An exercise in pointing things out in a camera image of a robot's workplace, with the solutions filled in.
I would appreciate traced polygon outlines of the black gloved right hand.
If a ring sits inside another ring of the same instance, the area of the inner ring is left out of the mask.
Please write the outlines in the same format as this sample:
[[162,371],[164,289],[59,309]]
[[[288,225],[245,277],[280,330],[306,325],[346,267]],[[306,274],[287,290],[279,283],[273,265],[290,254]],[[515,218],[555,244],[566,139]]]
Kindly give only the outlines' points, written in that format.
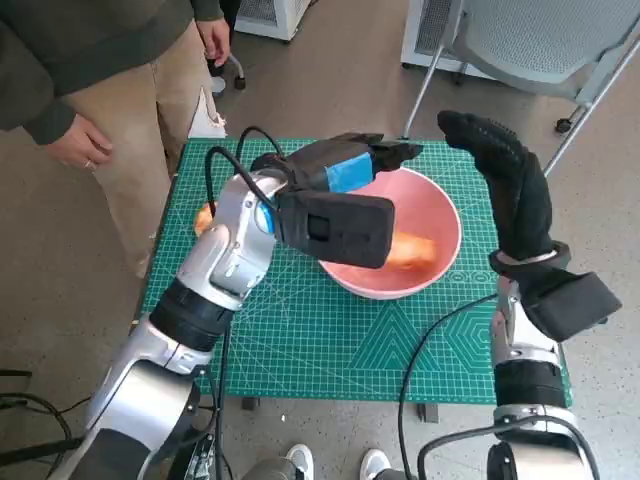
[[468,152],[486,181],[499,250],[518,261],[550,253],[552,203],[537,156],[489,118],[445,110],[437,123],[447,144]]

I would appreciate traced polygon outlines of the black left hand blue tape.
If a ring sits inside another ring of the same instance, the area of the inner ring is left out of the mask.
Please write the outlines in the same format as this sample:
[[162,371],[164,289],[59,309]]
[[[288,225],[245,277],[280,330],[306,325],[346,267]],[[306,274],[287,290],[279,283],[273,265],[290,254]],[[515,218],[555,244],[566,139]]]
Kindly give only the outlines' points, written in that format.
[[383,134],[349,132],[318,140],[286,158],[294,189],[350,193],[418,157],[423,146],[386,141]]

